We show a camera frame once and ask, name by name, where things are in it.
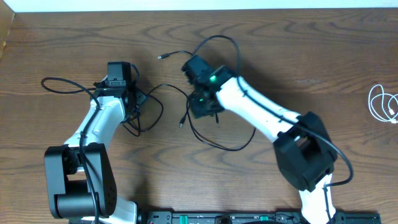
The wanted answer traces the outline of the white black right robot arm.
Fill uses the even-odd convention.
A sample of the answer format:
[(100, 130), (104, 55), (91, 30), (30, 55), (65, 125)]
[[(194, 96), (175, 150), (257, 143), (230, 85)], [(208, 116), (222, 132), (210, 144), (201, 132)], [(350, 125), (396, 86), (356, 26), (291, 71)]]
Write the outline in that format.
[(336, 209), (330, 195), (337, 159), (322, 120), (301, 115), (259, 93), (228, 67), (211, 68), (195, 55), (182, 66), (194, 86), (190, 100), (196, 117), (228, 110), (258, 129), (273, 145), (277, 166), (300, 195), (302, 216), (309, 223), (331, 223)]

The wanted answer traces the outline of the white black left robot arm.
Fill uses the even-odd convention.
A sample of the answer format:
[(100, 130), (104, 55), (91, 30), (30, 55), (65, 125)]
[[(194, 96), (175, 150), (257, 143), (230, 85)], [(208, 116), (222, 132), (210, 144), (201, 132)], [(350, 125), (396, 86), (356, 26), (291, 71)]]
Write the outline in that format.
[(139, 74), (129, 62), (109, 62), (93, 88), (65, 80), (90, 96), (90, 109), (62, 145), (44, 154), (50, 213), (70, 223), (137, 223), (136, 203), (118, 195), (108, 148), (120, 124), (145, 101), (136, 88)]

